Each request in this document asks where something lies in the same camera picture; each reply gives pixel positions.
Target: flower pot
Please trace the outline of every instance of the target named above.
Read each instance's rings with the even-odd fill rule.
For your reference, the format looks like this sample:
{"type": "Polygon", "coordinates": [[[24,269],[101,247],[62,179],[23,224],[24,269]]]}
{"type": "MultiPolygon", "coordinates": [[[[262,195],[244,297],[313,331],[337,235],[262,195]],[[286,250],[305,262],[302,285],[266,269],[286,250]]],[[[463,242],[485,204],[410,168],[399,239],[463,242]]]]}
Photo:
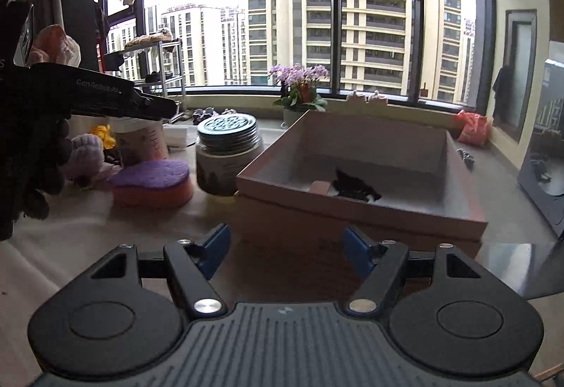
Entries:
{"type": "Polygon", "coordinates": [[[294,111],[294,110],[289,110],[289,109],[284,109],[283,110],[283,114],[284,114],[284,126],[286,128],[290,127],[291,125],[293,125],[298,119],[300,119],[300,117],[304,114],[304,111],[294,111]]]}

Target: circular pad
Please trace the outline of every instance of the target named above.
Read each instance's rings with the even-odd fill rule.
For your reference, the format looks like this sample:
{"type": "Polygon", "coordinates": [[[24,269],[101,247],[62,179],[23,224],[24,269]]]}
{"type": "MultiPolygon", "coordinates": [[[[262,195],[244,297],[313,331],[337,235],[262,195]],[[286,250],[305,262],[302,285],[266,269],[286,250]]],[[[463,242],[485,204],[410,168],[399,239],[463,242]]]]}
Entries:
{"type": "Polygon", "coordinates": [[[443,330],[470,339],[491,336],[503,325],[503,317],[496,309],[477,301],[447,304],[437,314],[437,320],[443,330]]]}
{"type": "Polygon", "coordinates": [[[115,279],[78,285],[53,296],[29,322],[30,346],[46,371],[85,381],[132,374],[181,335],[178,310],[153,291],[115,279]]]}
{"type": "Polygon", "coordinates": [[[487,286],[483,279],[434,282],[401,300],[389,325],[408,357],[463,377],[497,376],[526,366],[544,333],[534,307],[504,285],[487,286]]]}
{"type": "Polygon", "coordinates": [[[100,301],[79,307],[70,316],[70,329],[86,339],[110,339],[125,333],[135,313],[121,303],[100,301]]]}

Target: yellow flower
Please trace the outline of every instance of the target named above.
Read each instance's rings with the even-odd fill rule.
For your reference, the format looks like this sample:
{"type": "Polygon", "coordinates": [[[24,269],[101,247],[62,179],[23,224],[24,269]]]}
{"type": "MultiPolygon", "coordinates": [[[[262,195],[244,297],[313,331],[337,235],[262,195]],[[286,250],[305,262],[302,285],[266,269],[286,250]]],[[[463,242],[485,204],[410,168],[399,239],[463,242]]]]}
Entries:
{"type": "Polygon", "coordinates": [[[114,139],[109,133],[109,125],[108,126],[96,126],[92,131],[91,134],[100,137],[102,143],[104,144],[104,150],[109,150],[110,148],[114,148],[116,145],[116,139],[114,139]]]}

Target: red plastic bag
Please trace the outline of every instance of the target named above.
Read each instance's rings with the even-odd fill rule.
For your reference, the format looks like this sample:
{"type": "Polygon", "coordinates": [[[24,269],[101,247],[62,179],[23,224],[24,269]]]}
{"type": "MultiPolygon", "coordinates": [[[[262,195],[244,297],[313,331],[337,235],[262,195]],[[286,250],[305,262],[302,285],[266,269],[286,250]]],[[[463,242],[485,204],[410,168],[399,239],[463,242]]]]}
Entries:
{"type": "Polygon", "coordinates": [[[485,116],[461,110],[456,119],[464,123],[459,142],[483,146],[490,138],[490,123],[485,116]]]}

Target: potted plant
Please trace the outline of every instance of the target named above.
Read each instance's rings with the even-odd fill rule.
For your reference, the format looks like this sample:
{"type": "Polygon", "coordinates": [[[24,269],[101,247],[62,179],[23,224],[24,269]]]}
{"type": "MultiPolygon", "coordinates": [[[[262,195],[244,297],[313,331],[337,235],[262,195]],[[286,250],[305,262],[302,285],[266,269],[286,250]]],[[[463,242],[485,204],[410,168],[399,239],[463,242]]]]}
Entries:
{"type": "Polygon", "coordinates": [[[325,111],[327,101],[317,93],[319,79],[329,76],[322,65],[308,68],[301,64],[293,67],[275,65],[269,75],[274,77],[274,85],[281,84],[280,98],[274,105],[283,106],[286,127],[293,125],[308,110],[325,111]]]}

